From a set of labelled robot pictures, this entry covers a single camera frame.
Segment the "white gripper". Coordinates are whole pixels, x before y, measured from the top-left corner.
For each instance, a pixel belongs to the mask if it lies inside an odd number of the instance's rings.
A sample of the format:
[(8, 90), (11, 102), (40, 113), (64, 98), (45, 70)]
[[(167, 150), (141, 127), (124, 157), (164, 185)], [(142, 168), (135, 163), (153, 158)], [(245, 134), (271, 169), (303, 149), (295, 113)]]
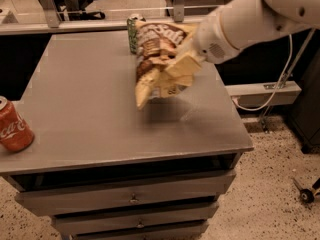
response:
[[(240, 54), (227, 39), (222, 27), (222, 8), (209, 13), (198, 25), (193, 36), (193, 45), (208, 62), (224, 63)], [(191, 54), (179, 57), (160, 74), (156, 87), (161, 98), (175, 96), (193, 84), (193, 73), (201, 69), (200, 63)]]

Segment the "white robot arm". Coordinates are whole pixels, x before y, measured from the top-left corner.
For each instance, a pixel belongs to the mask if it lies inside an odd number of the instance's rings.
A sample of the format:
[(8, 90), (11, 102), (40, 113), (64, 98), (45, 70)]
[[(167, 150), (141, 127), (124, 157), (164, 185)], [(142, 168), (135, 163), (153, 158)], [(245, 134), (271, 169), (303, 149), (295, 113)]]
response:
[(183, 79), (203, 61), (222, 64), (258, 43), (320, 25), (320, 0), (232, 0), (206, 15), (164, 71)]

